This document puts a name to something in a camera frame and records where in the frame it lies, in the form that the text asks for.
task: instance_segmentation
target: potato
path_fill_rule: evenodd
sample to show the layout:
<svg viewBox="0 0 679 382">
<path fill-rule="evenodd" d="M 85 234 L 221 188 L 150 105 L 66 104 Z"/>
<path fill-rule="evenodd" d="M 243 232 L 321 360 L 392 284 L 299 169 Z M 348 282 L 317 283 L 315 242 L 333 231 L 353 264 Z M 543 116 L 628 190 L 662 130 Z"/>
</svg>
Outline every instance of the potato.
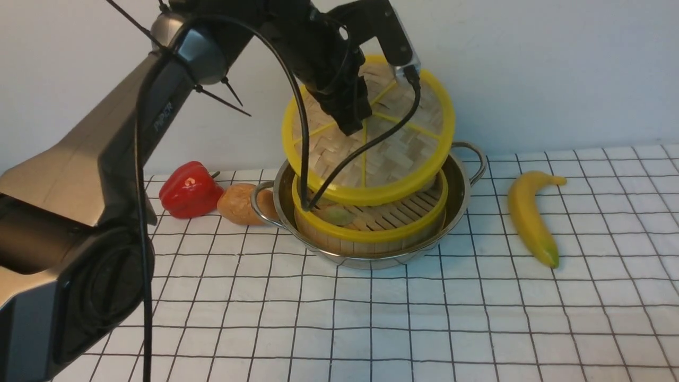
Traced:
<svg viewBox="0 0 679 382">
<path fill-rule="evenodd" d="M 224 194 L 217 202 L 217 211 L 224 218 L 241 226 L 263 226 L 266 223 L 255 213 L 250 204 L 250 196 L 255 190 L 255 185 L 250 183 L 233 184 L 226 188 Z M 267 218 L 278 220 L 278 214 L 274 207 L 274 193 L 262 190 L 257 195 L 257 205 Z"/>
</svg>

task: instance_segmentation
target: banana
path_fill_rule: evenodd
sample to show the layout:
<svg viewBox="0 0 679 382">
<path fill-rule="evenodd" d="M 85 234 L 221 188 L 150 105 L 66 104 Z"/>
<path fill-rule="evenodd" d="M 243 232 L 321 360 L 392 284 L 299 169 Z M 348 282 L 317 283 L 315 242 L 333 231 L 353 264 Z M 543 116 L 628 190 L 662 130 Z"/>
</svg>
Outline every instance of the banana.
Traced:
<svg viewBox="0 0 679 382">
<path fill-rule="evenodd" d="M 566 182 L 565 177 L 528 171 L 512 183 L 507 195 L 509 215 L 519 237 L 533 256 L 550 268 L 559 266 L 559 249 L 540 216 L 535 196 L 544 187 Z"/>
</svg>

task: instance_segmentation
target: fake fruit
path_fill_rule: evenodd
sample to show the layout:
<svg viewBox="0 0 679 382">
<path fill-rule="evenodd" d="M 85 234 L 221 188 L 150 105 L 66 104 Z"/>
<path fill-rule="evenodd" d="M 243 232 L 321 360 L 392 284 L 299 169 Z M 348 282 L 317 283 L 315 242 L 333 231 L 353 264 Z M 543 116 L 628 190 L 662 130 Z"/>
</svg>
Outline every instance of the fake fruit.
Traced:
<svg viewBox="0 0 679 382">
<path fill-rule="evenodd" d="M 566 182 L 565 177 L 528 171 L 512 183 L 507 195 L 509 215 L 519 237 L 531 254 L 550 268 L 559 266 L 559 249 L 540 216 L 535 196 L 544 187 L 563 186 Z"/>
<path fill-rule="evenodd" d="M 263 222 L 250 204 L 250 195 L 255 190 L 255 185 L 250 183 L 233 184 L 226 188 L 224 194 L 217 202 L 217 211 L 231 223 L 241 226 L 263 226 Z M 278 214 L 274 206 L 274 193 L 270 190 L 262 190 L 257 195 L 257 205 L 262 213 L 273 220 L 278 220 Z"/>
<path fill-rule="evenodd" d="M 158 196 L 172 217 L 189 219 L 214 211 L 223 192 L 205 166 L 193 161 L 175 170 Z"/>
</svg>

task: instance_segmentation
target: banana tip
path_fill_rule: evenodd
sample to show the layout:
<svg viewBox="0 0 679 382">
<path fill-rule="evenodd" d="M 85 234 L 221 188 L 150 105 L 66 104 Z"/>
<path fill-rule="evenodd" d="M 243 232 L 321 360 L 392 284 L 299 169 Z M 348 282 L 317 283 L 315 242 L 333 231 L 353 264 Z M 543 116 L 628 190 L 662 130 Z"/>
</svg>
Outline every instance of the banana tip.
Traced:
<svg viewBox="0 0 679 382">
<path fill-rule="evenodd" d="M 553 176 L 552 180 L 557 186 L 565 186 L 568 183 L 568 180 L 565 177 Z"/>
</svg>

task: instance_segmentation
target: bamboo steamer basket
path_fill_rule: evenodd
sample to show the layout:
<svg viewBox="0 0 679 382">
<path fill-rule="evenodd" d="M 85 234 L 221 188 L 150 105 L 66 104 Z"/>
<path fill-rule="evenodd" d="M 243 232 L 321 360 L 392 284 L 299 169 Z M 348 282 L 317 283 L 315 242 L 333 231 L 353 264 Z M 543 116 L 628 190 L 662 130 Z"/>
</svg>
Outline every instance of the bamboo steamer basket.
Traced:
<svg viewBox="0 0 679 382">
<path fill-rule="evenodd" d="M 392 128 L 410 110 L 415 92 L 399 85 L 383 56 L 368 56 L 360 68 L 368 88 L 372 116 L 349 137 L 303 88 L 309 122 L 308 187 L 317 191 L 351 152 Z M 413 118 L 400 131 L 348 164 L 323 193 L 330 201 L 353 206 L 377 206 L 427 188 L 448 157 L 455 131 L 455 112 L 443 85 L 421 70 L 421 100 Z M 282 125 L 288 162 L 301 174 L 299 112 L 291 100 Z"/>
<path fill-rule="evenodd" d="M 299 177 L 295 176 L 291 194 L 297 228 L 315 245 L 350 256 L 379 256 L 412 247 L 439 232 L 445 220 L 448 182 L 440 169 L 435 177 L 429 188 L 392 203 L 357 207 L 321 198 L 307 212 L 302 209 Z M 345 222 L 339 223 L 343 226 L 323 213 L 330 209 L 343 213 Z"/>
</svg>

